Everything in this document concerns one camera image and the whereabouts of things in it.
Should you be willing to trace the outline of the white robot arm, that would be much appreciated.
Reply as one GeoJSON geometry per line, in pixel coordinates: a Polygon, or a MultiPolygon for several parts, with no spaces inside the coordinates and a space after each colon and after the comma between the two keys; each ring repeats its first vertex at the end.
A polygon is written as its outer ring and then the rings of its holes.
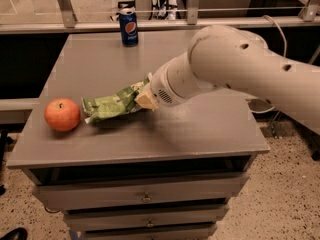
{"type": "Polygon", "coordinates": [[[269,103],[320,134],[320,68],[280,56],[256,34],[230,26],[199,30],[182,55],[148,76],[135,98],[155,110],[228,88],[269,103]]]}

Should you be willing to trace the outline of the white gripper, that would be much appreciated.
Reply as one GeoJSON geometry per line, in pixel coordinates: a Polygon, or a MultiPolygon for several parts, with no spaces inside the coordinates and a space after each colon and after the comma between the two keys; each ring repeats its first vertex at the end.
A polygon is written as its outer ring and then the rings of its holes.
{"type": "Polygon", "coordinates": [[[154,111],[159,108],[159,103],[172,107],[216,90],[215,85],[199,79],[192,72],[187,53],[183,53],[154,73],[150,84],[142,88],[135,102],[143,109],[154,111]]]}

